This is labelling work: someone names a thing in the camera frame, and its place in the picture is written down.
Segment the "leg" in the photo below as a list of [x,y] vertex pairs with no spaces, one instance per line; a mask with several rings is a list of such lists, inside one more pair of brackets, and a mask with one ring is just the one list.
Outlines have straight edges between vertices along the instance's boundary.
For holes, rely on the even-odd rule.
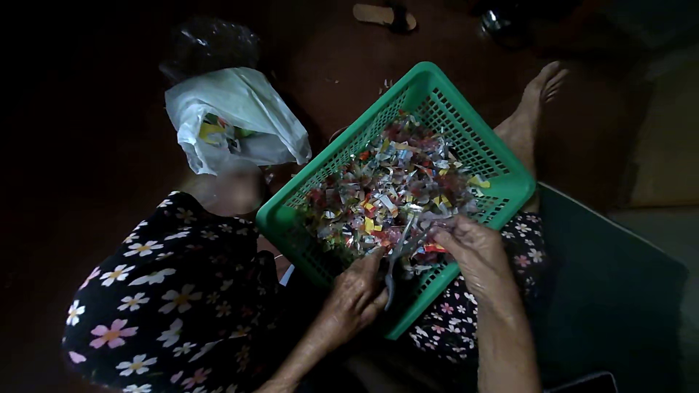
[[[524,166],[536,175],[534,139],[542,107],[554,97],[568,70],[558,62],[548,64],[524,90],[516,111],[494,131]],[[548,265],[543,248],[539,204],[533,196],[502,229],[510,266],[525,298],[525,305],[536,298],[536,282]],[[408,337],[414,344],[439,358],[460,363],[477,357],[476,315],[478,305],[459,276],[410,327]]]

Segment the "white plastic bag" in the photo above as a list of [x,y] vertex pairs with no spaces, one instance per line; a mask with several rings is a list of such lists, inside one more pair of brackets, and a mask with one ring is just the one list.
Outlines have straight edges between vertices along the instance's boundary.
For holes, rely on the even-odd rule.
[[[272,165],[305,164],[311,157],[305,128],[254,69],[222,69],[187,79],[165,92],[165,108],[189,167],[198,175],[223,173],[237,159]],[[215,143],[202,135],[205,140],[200,128],[208,113],[255,134],[237,139],[238,145],[223,135],[212,135]]]

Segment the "bare foot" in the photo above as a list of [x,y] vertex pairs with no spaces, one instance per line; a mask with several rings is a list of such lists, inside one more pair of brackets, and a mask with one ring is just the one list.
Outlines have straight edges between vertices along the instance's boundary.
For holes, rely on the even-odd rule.
[[[560,62],[548,63],[526,86],[522,100],[514,113],[493,130],[534,178],[536,178],[534,140],[541,119],[542,106],[555,98],[567,74],[568,70],[562,69]],[[535,198],[532,200],[524,206],[524,211],[538,210],[538,200]]]

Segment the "forearm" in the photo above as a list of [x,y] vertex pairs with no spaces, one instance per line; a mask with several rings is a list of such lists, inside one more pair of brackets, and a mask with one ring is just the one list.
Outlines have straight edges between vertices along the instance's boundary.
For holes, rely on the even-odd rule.
[[304,377],[325,356],[326,351],[304,336],[287,356],[276,373],[265,382],[257,393],[291,393]]
[[534,342],[513,280],[478,299],[478,390],[541,392]]

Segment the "brown floor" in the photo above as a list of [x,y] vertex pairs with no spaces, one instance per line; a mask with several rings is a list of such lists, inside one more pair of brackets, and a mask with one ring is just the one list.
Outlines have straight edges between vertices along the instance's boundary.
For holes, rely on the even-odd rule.
[[349,0],[167,4],[87,19],[75,16],[83,8],[61,9],[36,17],[45,30],[37,38],[7,43],[6,52],[22,53],[4,90],[13,105],[4,127],[10,236],[0,330],[10,341],[4,364],[11,365],[2,368],[8,392],[94,391],[59,356],[66,309],[94,265],[188,170],[157,65],[168,30],[195,13],[244,22],[262,37],[261,67],[274,70],[274,85],[316,149],[378,98],[384,79],[399,79],[417,62],[435,62],[495,127],[544,64],[573,59],[578,72],[547,110],[540,175],[601,210],[618,197],[644,96],[624,82],[633,50],[604,23],[565,43],[545,29],[546,48],[509,51],[483,37],[456,0],[406,1],[419,23],[410,36],[356,22]]

